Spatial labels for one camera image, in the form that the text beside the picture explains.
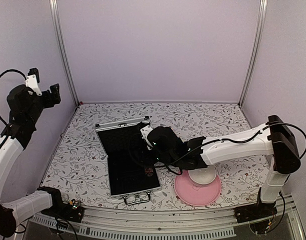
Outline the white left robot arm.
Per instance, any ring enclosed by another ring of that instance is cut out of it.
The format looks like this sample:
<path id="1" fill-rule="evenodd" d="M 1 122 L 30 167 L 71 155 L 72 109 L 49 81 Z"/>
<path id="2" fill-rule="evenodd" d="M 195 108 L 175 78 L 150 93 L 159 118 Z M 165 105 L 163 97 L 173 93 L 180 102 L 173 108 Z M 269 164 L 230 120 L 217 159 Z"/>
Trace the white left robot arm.
<path id="1" fill-rule="evenodd" d="M 6 180 L 36 131 L 42 111 L 61 102 L 59 84 L 50 86 L 46 91 L 19 85 L 10 91 L 7 102 L 10 107 L 9 123 L 0 138 L 0 235 L 5 238 L 11 237 L 17 227 L 37 211 L 48 208 L 56 217 L 63 217 L 67 213 L 66 204 L 58 198 L 51 198 L 45 191 L 37 191 L 8 204 L 1 202 Z"/>

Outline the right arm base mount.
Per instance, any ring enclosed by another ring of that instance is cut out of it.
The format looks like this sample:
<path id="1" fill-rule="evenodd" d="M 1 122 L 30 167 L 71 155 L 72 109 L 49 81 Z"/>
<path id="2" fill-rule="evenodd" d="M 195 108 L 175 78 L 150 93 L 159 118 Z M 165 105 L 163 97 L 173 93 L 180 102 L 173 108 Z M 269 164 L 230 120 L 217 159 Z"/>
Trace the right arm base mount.
<path id="1" fill-rule="evenodd" d="M 234 216 L 238 223 L 245 223 L 277 214 L 275 204 L 250 204 L 234 208 Z"/>

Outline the aluminium poker case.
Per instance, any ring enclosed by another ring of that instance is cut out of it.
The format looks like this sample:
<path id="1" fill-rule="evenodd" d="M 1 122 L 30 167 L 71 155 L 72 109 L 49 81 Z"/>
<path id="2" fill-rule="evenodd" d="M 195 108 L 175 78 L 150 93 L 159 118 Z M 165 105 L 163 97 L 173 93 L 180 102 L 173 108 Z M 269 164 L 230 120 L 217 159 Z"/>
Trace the aluminium poker case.
<path id="1" fill-rule="evenodd" d="M 145 176 L 143 166 L 136 161 L 136 140 L 141 127 L 150 125 L 148 116 L 97 123 L 95 131 L 108 164 L 110 196 L 133 206 L 148 203 L 151 193 L 161 189 L 156 169 L 152 177 Z"/>

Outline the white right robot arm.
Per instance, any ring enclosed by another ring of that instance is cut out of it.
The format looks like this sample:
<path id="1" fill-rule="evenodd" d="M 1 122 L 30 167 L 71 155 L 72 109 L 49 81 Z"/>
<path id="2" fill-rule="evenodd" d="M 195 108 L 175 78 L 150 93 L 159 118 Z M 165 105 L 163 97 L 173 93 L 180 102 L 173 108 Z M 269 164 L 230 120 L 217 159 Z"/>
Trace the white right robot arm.
<path id="1" fill-rule="evenodd" d="M 275 205 L 289 176 L 301 166 L 303 155 L 298 152 L 291 128 L 295 126 L 272 115 L 257 127 L 220 137 L 182 141 L 172 128 L 152 128 L 150 125 L 140 127 L 139 134 L 155 162 L 185 171 L 196 187 L 210 183 L 207 181 L 210 168 L 218 163 L 249 156 L 272 156 L 266 180 L 258 191 L 257 203 L 251 208 L 255 218 L 262 218 Z"/>

